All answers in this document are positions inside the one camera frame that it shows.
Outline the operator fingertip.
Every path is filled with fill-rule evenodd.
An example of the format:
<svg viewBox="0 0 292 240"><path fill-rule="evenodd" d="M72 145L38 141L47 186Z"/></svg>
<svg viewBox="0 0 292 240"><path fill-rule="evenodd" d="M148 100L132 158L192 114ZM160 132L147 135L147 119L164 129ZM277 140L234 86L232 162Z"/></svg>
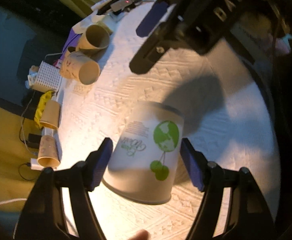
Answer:
<svg viewBox="0 0 292 240"><path fill-rule="evenodd" d="M130 237L129 240L149 240L150 234L147 230L140 230L134 236Z"/></svg>

